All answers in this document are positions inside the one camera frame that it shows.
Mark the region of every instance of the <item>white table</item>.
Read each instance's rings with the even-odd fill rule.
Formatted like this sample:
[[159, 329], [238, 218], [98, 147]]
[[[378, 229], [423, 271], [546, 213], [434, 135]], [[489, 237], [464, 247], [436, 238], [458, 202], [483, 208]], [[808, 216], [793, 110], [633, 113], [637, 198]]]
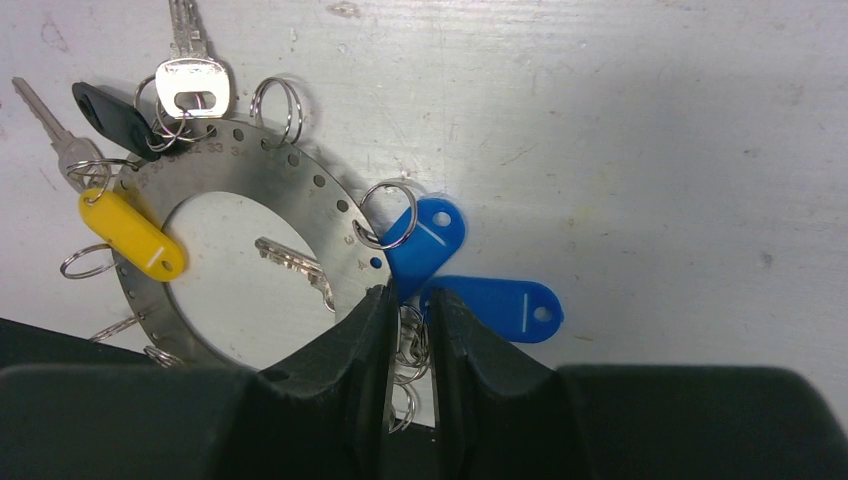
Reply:
[[[403, 176], [460, 205], [468, 238], [445, 273], [532, 279], [559, 295], [566, 322], [521, 347], [534, 358], [787, 367], [848, 421], [848, 4], [198, 1], [238, 112], [264, 77], [294, 78], [308, 104], [301, 146], [354, 196]], [[9, 79], [25, 77], [66, 127], [125, 155], [88, 126], [70, 85], [132, 92], [168, 56], [168, 8], [5, 7], [0, 316], [87, 337], [128, 307], [113, 273], [59, 275], [96, 238]], [[271, 106], [282, 99], [269, 95], [269, 117], [283, 118]], [[384, 221], [404, 208], [399, 197]], [[243, 275], [208, 270], [184, 293], [242, 317], [190, 317], [233, 355], [293, 351], [317, 331], [272, 314], [314, 303], [269, 287], [231, 305], [219, 292], [275, 275], [310, 289], [255, 252], [239, 256], [232, 232], [268, 221], [242, 210], [216, 220], [209, 210], [232, 208], [221, 202], [186, 214], [193, 223], [178, 233], [212, 238], [216, 261]], [[140, 329], [113, 342], [146, 343]]]

